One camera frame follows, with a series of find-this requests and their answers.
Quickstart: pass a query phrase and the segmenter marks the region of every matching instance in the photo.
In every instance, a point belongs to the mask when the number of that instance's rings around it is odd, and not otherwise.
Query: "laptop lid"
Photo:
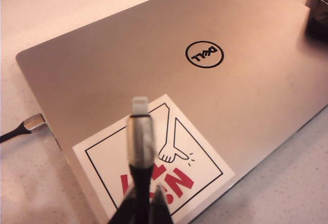
[[[224,192],[328,102],[328,49],[305,37],[308,11],[294,0],[150,0],[17,61],[90,201],[72,147],[129,114],[135,95],[177,104],[236,173]]]

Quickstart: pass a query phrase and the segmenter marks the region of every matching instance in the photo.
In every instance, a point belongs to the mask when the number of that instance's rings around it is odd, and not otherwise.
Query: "black object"
[[[24,122],[22,122],[15,130],[0,136],[0,143],[5,142],[18,135],[30,134],[30,133],[32,133],[32,132],[27,130],[24,126]]]
[[[135,224],[146,224],[149,221],[149,186],[153,166],[146,169],[129,167],[136,191]]]
[[[328,0],[313,0],[307,27],[315,37],[328,41]]]

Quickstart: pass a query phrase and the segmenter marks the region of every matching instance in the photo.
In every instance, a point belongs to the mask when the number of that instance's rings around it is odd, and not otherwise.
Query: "white countertop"
[[[40,113],[20,51],[144,1],[1,0],[1,134]],[[327,124],[328,108],[193,223],[326,223]],[[48,129],[1,145],[1,221],[97,223]]]

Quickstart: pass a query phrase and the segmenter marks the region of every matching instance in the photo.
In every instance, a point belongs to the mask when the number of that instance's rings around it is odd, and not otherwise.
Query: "sticker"
[[[162,184],[173,220],[186,223],[179,221],[186,216],[196,217],[198,205],[231,179],[234,172],[167,95],[149,104],[149,114],[154,121],[158,155],[150,197],[156,185]],[[127,161],[127,119],[128,116],[73,147],[109,218],[132,182]]]

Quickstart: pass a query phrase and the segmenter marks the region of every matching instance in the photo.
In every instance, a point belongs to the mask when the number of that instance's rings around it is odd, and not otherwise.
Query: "cable connector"
[[[0,143],[22,134],[30,134],[46,124],[42,114],[33,115],[23,121],[15,130],[0,136]]]

